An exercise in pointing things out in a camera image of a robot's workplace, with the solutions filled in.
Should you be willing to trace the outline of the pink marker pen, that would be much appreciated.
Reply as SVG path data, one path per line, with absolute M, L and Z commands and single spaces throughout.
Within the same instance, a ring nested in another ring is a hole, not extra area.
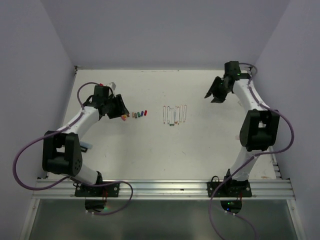
M 186 119 L 187 119 L 187 109 L 188 109 L 188 106 L 185 104 L 183 106 L 183 113 L 182 113 L 182 119 L 184 123 L 186 122 Z

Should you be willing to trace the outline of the yellow marker pen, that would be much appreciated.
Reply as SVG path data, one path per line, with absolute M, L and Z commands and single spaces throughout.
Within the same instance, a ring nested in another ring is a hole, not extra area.
M 182 121 L 183 121 L 183 105 L 181 104 L 180 106 L 179 106 L 179 123 L 182 123 Z

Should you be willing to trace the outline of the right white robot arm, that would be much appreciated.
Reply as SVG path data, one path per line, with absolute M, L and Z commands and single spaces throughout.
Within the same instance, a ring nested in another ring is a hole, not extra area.
M 239 131 L 241 149 L 223 183 L 223 192 L 235 196 L 240 190 L 239 182 L 249 179 L 250 172 L 257 159 L 276 142 L 280 116 L 263 107 L 264 101 L 259 96 L 249 73 L 240 69 L 238 61 L 224 64 L 223 77 L 217 76 L 210 86 L 205 98 L 213 97 L 212 103 L 223 103 L 228 94 L 235 94 L 246 115 Z

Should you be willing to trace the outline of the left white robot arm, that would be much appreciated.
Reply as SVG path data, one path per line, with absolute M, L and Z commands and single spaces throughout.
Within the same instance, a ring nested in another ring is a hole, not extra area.
M 80 140 L 86 132 L 101 118 L 120 118 L 128 115 L 121 94 L 115 94 L 116 84 L 93 83 L 94 91 L 85 102 L 80 100 L 80 91 L 89 83 L 83 84 L 77 91 L 80 104 L 79 112 L 67 124 L 56 132 L 47 131 L 44 135 L 42 149 L 42 168 L 56 175 L 70 177 L 86 185 L 92 196 L 103 193 L 104 184 L 99 171 L 83 163 Z

